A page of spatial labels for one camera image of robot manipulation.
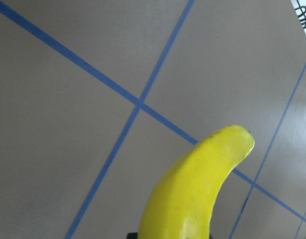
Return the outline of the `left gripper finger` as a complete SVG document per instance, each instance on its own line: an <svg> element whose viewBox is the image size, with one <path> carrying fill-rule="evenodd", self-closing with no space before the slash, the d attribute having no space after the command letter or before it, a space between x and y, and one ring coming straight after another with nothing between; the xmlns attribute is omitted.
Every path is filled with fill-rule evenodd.
<svg viewBox="0 0 306 239"><path fill-rule="evenodd" d="M138 233L128 233L126 239L138 239Z"/></svg>

